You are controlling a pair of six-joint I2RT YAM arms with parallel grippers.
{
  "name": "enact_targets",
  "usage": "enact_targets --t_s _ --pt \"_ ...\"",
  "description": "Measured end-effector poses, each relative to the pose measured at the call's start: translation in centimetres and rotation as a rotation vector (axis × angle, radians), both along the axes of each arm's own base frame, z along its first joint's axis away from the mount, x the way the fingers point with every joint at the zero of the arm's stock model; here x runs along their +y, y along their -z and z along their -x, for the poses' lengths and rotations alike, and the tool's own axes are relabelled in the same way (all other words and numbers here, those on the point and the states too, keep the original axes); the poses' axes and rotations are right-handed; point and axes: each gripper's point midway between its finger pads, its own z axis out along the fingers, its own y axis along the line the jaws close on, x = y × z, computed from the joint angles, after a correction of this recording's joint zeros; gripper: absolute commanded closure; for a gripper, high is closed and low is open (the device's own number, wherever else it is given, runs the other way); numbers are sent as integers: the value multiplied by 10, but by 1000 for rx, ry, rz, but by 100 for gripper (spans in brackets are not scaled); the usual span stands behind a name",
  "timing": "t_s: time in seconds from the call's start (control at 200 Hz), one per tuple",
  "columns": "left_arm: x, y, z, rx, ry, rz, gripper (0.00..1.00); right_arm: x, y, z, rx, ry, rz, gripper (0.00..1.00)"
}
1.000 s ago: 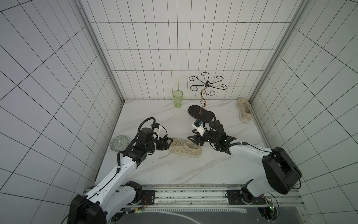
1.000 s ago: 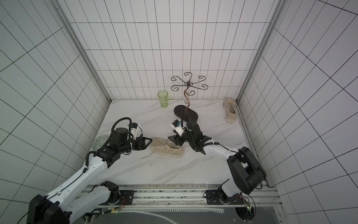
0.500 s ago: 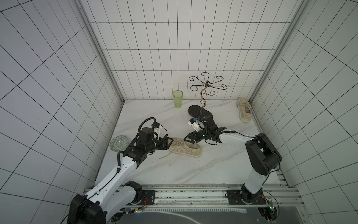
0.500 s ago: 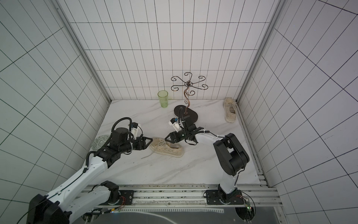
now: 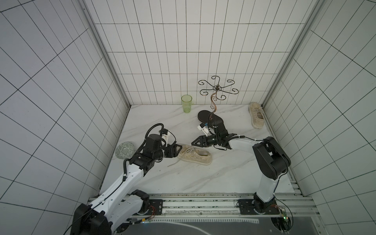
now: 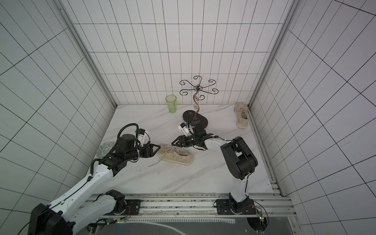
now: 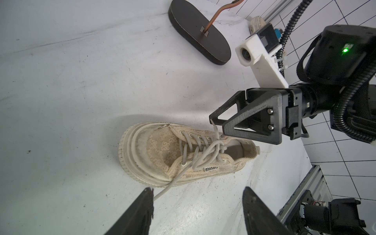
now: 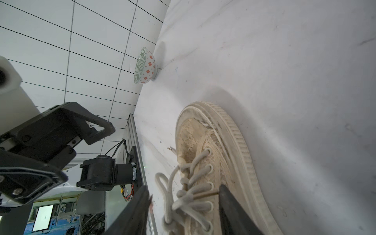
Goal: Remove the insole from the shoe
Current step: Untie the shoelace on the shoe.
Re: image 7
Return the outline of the beige lace-up shoe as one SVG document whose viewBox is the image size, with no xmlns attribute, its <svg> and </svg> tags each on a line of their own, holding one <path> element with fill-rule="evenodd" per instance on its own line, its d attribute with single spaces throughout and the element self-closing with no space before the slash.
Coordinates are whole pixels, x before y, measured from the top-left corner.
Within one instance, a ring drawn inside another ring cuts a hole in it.
<svg viewBox="0 0 376 235">
<path fill-rule="evenodd" d="M 235 173 L 260 155 L 253 141 L 229 137 L 218 131 L 195 129 L 169 122 L 145 122 L 129 127 L 118 144 L 118 158 L 134 180 L 170 188 L 200 179 Z"/>
</svg>

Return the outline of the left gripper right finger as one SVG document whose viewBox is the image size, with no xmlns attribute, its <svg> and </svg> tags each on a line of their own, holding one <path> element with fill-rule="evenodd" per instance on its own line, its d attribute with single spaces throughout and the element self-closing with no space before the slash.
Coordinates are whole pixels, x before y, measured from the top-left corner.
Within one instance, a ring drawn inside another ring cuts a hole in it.
<svg viewBox="0 0 376 235">
<path fill-rule="evenodd" d="M 242 205 L 248 235 L 293 234 L 278 220 L 250 187 L 245 187 L 243 191 Z"/>
</svg>

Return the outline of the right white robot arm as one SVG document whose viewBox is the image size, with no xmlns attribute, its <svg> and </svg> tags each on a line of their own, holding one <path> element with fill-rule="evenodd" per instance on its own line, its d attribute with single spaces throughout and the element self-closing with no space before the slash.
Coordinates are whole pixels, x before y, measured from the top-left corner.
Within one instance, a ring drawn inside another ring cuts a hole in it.
<svg viewBox="0 0 376 235">
<path fill-rule="evenodd" d="M 300 83 L 286 84 L 282 55 L 309 5 L 299 4 L 281 37 L 268 23 L 237 47 L 240 63 L 252 68 L 259 87 L 237 92 L 210 115 L 225 135 L 278 145 L 283 136 L 307 138 L 302 120 L 329 111 L 335 130 L 360 142 L 376 142 L 376 116 L 369 105 L 369 82 L 376 73 L 374 28 L 325 27 L 296 67 Z"/>
</svg>

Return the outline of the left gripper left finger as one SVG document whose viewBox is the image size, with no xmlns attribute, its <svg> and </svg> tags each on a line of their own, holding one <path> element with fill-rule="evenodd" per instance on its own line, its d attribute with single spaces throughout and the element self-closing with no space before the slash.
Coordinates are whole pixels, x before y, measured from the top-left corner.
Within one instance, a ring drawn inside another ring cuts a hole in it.
<svg viewBox="0 0 376 235">
<path fill-rule="evenodd" d="M 145 188 L 106 235 L 148 235 L 154 214 L 153 189 Z"/>
</svg>

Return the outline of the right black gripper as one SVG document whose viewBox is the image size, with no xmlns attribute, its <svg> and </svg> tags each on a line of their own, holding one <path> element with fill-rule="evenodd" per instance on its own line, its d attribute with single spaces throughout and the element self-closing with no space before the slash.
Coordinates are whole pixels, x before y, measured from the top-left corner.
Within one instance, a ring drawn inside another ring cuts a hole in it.
<svg viewBox="0 0 376 235">
<path fill-rule="evenodd" d="M 220 119 L 232 106 L 235 115 Z M 254 88 L 238 91 L 209 115 L 227 136 L 279 145 L 282 135 L 291 140 L 308 138 L 302 119 L 306 101 L 300 89 Z"/>
</svg>

